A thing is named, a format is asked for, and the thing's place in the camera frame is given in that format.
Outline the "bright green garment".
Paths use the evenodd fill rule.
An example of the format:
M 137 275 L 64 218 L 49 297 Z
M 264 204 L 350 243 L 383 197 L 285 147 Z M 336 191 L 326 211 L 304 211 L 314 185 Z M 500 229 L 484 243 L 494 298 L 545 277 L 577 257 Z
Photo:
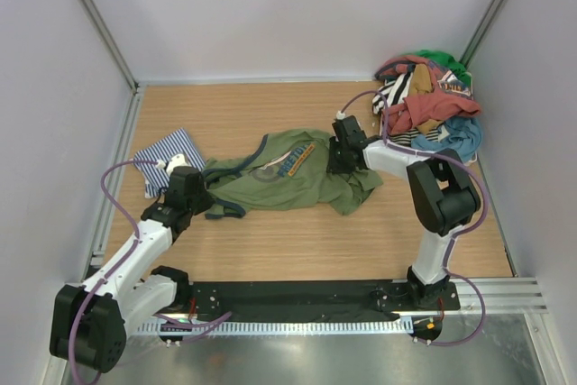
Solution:
M 450 69 L 455 75 L 466 75 L 468 73 L 467 68 L 453 55 L 447 52 L 441 50 L 418 50 L 414 51 L 413 54 L 432 60 L 437 64 Z

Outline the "aluminium frame post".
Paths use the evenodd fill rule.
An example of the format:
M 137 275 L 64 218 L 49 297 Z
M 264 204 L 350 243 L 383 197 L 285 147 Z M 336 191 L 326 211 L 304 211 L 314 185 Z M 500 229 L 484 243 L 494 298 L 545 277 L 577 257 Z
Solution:
M 472 63 L 475 54 L 488 35 L 490 28 L 496 22 L 497 18 L 499 17 L 499 13 L 502 11 L 507 1 L 508 0 L 490 0 L 463 52 L 463 55 L 460 58 L 460 62 L 465 67 L 469 67 Z
M 120 48 L 118 47 L 113 34 L 110 32 L 108 26 L 106 25 L 105 20 L 96 5 L 96 2 L 94 0 L 78 1 L 85 11 L 88 20 L 93 25 L 101 42 L 104 44 L 105 49 L 109 53 L 113 63 L 116 65 L 122 77 L 124 78 L 124 81 L 131 89 L 131 92 L 136 94 L 139 88 L 138 81 L 134 77 L 130 67 L 128 66 L 128 63 L 120 51 Z

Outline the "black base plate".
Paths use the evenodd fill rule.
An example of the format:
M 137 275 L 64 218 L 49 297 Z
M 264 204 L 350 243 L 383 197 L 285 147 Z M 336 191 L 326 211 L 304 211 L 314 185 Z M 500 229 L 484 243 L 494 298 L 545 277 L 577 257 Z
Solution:
M 435 315 L 459 310 L 455 285 L 416 301 L 404 280 L 196 282 L 183 311 L 200 321 L 229 313 L 239 323 L 368 323 L 393 321 L 402 313 Z

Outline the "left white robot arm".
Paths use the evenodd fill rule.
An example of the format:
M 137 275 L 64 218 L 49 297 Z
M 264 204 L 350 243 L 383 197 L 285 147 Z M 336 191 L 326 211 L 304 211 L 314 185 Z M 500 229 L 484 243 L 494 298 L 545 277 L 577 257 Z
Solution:
M 150 316 L 164 308 L 184 311 L 192 299 L 186 272 L 160 266 L 148 279 L 142 275 L 189 228 L 192 217 L 212 205 L 198 169 L 173 169 L 164 200 L 143 211 L 113 258 L 56 295 L 50 354 L 106 373 L 119 362 L 128 337 Z

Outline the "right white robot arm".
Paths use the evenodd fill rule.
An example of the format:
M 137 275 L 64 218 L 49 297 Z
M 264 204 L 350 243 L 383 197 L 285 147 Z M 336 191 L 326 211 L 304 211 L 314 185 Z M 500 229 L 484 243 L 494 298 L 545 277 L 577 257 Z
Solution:
M 373 170 L 408 182 L 424 234 L 417 258 L 408 268 L 406 296 L 415 308 L 430 307 L 448 286 L 457 238 L 481 208 L 472 175 L 456 153 L 418 151 L 369 137 L 352 115 L 335 119 L 333 130 L 328 172 Z

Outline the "olive green tank top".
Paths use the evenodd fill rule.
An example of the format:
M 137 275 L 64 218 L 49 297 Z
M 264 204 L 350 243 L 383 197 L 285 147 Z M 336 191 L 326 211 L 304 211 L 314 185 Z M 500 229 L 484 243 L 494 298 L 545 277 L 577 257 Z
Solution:
M 205 218 L 243 218 L 252 210 L 287 211 L 328 204 L 350 215 L 382 185 L 373 170 L 351 174 L 327 171 L 331 134 L 292 129 L 265 134 L 248 156 L 210 159 L 203 169 L 214 200 Z

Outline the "teal blue garment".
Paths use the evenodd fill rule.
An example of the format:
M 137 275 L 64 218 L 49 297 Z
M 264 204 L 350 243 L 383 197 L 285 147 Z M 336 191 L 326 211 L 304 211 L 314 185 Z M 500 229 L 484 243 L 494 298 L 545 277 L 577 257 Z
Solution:
M 477 118 L 454 116 L 447 119 L 438 129 L 439 140 L 429 141 L 419 134 L 411 141 L 411 147 L 420 151 L 456 151 L 463 163 L 477 160 L 477 150 L 481 146 L 483 134 Z

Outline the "right aluminium frame post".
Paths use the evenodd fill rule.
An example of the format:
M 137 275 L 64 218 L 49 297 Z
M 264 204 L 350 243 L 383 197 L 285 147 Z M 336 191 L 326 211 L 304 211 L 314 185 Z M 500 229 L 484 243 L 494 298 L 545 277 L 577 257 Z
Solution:
M 497 18 L 499 17 L 499 13 L 502 11 L 507 1 L 508 0 L 490 0 L 463 52 L 463 55 L 460 58 L 460 62 L 465 67 L 469 67 L 472 63 L 475 54 L 488 35 L 490 28 L 496 22 Z

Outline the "black white striped garment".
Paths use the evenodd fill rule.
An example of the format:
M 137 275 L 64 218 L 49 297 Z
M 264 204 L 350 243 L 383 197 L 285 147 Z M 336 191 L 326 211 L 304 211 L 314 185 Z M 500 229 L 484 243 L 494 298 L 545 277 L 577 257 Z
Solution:
M 382 117 L 382 109 L 385 105 L 392 107 L 402 103 L 408 96 L 411 79 L 412 73 L 405 73 L 394 80 L 386 80 L 379 88 L 378 94 L 371 101 L 373 114 Z M 412 128 L 404 133 L 390 134 L 389 139 L 396 144 L 407 147 L 411 147 L 412 142 L 417 137 L 425 138 L 430 142 L 439 142 L 440 126 L 440 122 L 429 120 L 424 125 Z

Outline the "red patterned garment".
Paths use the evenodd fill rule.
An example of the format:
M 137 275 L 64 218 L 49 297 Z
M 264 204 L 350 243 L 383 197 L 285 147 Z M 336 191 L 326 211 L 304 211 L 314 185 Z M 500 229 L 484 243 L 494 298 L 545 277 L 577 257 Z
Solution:
M 410 84 L 426 85 L 423 92 L 409 90 L 396 104 L 389 104 L 387 133 L 406 133 L 429 120 L 445 121 L 453 116 L 473 118 L 481 106 L 471 90 L 453 72 L 434 60 L 407 54 L 387 60 L 374 74 L 382 83 L 411 76 Z

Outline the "blue white striped tank top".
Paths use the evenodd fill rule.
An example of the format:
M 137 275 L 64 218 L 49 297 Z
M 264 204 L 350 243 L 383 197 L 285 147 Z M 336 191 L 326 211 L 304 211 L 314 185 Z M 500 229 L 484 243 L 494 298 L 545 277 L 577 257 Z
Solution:
M 184 128 L 170 133 L 153 145 L 137 151 L 134 166 L 144 178 L 144 196 L 155 198 L 169 184 L 169 176 L 177 167 L 202 170 L 206 164 L 197 146 Z

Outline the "left aluminium frame post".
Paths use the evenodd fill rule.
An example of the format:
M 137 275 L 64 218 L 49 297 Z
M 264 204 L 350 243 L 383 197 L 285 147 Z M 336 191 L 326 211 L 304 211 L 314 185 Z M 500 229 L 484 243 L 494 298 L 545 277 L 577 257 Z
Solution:
M 131 92 L 136 94 L 139 88 L 138 81 L 134 77 L 130 67 L 128 66 L 128 63 L 120 51 L 120 48 L 118 47 L 113 34 L 110 32 L 108 26 L 106 25 L 105 20 L 96 5 L 96 2 L 94 0 L 78 1 L 85 11 L 88 20 L 93 25 L 101 42 L 104 44 L 105 49 L 109 53 L 113 63 L 116 65 L 122 77 L 124 78 L 124 81 L 131 89 Z

